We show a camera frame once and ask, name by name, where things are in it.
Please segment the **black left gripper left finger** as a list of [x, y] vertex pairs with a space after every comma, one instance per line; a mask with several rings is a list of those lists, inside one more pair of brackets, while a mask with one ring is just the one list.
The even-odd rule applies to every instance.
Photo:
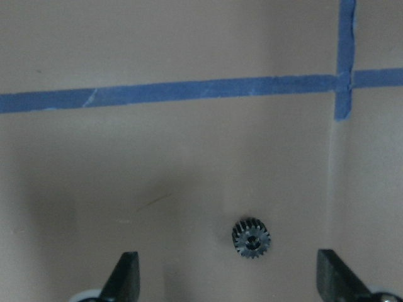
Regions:
[[140, 267], [138, 252], [124, 252], [103, 286], [98, 301], [138, 301]]

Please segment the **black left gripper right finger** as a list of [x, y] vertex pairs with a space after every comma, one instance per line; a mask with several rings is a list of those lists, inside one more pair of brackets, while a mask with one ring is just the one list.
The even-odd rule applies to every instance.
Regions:
[[317, 251], [316, 287], [323, 301], [372, 301], [371, 291], [331, 249]]

